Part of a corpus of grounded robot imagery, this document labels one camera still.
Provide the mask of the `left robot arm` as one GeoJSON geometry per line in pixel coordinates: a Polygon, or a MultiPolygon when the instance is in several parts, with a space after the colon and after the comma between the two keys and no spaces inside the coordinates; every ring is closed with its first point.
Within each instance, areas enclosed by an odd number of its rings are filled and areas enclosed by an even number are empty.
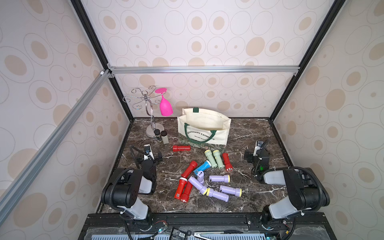
{"type": "Polygon", "coordinates": [[[163,155],[161,152],[154,154],[149,145],[142,151],[130,146],[130,152],[137,168],[117,168],[102,191],[101,203],[118,211],[126,221],[151,225],[152,212],[150,207],[139,199],[139,195],[155,193],[156,166],[163,161],[163,155]]]}

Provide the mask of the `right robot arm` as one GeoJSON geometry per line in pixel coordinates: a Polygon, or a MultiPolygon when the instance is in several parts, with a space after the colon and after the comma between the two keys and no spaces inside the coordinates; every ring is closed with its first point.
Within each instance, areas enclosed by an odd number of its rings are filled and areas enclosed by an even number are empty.
{"type": "Polygon", "coordinates": [[[266,185],[285,186],[288,192],[282,200],[264,207],[260,219],[264,226],[273,220],[316,212],[330,204],[328,192],[311,168],[270,169],[270,153],[263,148],[253,153],[246,150],[244,159],[253,164],[251,175],[256,181],[266,185]]]}

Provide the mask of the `red flashlight bottom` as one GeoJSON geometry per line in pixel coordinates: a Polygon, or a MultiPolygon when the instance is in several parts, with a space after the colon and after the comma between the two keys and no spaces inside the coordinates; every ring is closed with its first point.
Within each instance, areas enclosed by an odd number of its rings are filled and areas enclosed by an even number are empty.
{"type": "Polygon", "coordinates": [[[181,197],[180,197],[180,200],[183,202],[183,203],[187,203],[189,201],[189,198],[190,198],[190,193],[191,193],[191,190],[193,188],[193,185],[188,182],[181,197]]]}

